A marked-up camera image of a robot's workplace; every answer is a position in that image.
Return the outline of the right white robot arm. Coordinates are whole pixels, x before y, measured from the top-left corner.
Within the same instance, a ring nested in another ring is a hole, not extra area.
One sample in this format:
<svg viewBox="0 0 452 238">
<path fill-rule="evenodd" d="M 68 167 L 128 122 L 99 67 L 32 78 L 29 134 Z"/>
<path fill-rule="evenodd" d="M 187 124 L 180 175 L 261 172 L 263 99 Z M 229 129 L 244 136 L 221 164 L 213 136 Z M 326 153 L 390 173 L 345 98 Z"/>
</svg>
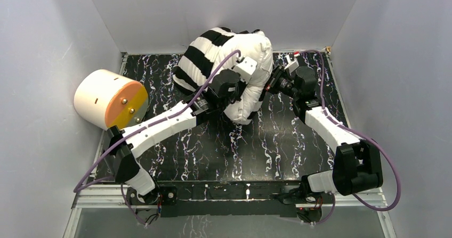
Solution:
<svg viewBox="0 0 452 238">
<path fill-rule="evenodd" d="M 321 193 L 350 195 L 381 187 L 383 174 L 378 148 L 340 127 L 339 121 L 322 107 L 316 96 L 316 84 L 315 72 L 308 67 L 290 70 L 277 65 L 264 88 L 271 94 L 289 96 L 294 114 L 334 151 L 332 170 L 301 178 L 301 198 L 313 203 Z"/>
</svg>

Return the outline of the black white striped pillowcase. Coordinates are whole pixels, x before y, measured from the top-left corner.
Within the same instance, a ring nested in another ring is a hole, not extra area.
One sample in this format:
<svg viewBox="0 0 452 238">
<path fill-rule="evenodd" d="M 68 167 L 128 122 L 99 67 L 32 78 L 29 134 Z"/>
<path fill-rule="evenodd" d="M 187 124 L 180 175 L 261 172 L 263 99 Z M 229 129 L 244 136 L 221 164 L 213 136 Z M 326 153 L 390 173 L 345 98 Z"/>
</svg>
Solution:
<svg viewBox="0 0 452 238">
<path fill-rule="evenodd" d="M 240 99 L 228 105 L 224 114 L 237 124 L 248 125 L 261 108 L 264 87 L 272 73 L 272 44 L 263 31 L 235 33 L 226 27 L 209 29 L 189 44 L 172 70 L 172 79 L 183 94 L 190 95 L 222 61 L 225 62 L 222 70 L 232 69 L 238 63 L 238 56 L 226 57 L 235 50 L 240 50 L 241 57 L 256 61 L 256 69 L 250 81 L 242 86 Z"/>
</svg>

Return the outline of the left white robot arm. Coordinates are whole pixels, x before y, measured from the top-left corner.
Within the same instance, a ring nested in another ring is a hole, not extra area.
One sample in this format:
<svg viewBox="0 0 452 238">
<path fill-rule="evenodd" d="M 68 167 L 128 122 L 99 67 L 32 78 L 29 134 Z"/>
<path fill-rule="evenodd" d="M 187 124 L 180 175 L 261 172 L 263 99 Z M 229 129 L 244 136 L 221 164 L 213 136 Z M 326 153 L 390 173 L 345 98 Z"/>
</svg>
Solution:
<svg viewBox="0 0 452 238">
<path fill-rule="evenodd" d="M 129 185 L 144 203 L 155 203 L 159 198 L 158 185 L 137 158 L 168 137 L 222 112 L 240 98 L 252 74 L 238 66 L 223 69 L 166 112 L 122 130 L 117 126 L 109 128 L 112 138 L 107 151 L 112 158 L 115 182 Z"/>
</svg>

